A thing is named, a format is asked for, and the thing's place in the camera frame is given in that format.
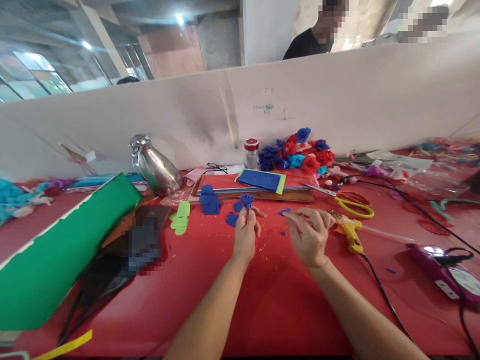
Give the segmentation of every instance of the glass jar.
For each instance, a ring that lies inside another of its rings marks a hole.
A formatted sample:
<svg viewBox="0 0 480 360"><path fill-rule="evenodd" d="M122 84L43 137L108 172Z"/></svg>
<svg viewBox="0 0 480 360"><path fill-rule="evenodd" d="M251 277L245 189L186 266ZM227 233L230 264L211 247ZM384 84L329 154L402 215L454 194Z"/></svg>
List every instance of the glass jar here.
<svg viewBox="0 0 480 360"><path fill-rule="evenodd" d="M259 169L259 142L256 139L245 141L246 167L247 169Z"/></svg>

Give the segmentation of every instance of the ceiling light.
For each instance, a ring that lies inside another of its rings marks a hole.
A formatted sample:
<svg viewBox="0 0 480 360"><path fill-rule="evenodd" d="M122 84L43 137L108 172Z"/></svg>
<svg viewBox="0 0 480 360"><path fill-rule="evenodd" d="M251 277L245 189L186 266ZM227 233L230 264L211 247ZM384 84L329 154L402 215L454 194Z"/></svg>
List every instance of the ceiling light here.
<svg viewBox="0 0 480 360"><path fill-rule="evenodd" d="M176 16L176 21L178 22L178 25L182 26L185 21L184 21L184 18L182 17L182 15L177 15Z"/></svg>
<svg viewBox="0 0 480 360"><path fill-rule="evenodd" d="M442 6L442 5L450 6L453 2L454 0L433 0L430 6L431 7Z"/></svg>
<svg viewBox="0 0 480 360"><path fill-rule="evenodd" d="M81 44L83 45L83 47L87 50L92 50L92 46L86 42L86 41L82 41Z"/></svg>

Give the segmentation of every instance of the yellow scissors handle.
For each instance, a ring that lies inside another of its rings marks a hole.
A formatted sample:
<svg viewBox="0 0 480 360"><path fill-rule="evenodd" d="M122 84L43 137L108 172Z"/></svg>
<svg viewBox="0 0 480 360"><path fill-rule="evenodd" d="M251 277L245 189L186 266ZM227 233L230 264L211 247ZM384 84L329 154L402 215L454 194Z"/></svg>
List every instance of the yellow scissors handle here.
<svg viewBox="0 0 480 360"><path fill-rule="evenodd" d="M363 219L370 219L370 218L373 218L374 215L375 215L375 212L374 210L371 208L371 207L368 207L368 206L365 206L365 205L362 205L362 204L359 204L359 203L356 203L356 202L352 202L352 201L348 201L348 200L343 200L339 197L335 197L335 200L338 201L338 205L340 205L342 208L344 208L345 210L347 210L350 214L353 214L355 216L358 216L359 218L363 218ZM366 210L368 212L367 215L365 214L361 214L361 213L358 213L356 211L353 211L351 208L349 208L348 205L351 205L353 207L356 207L356 208L360 208L360 209L363 209L363 210Z"/></svg>

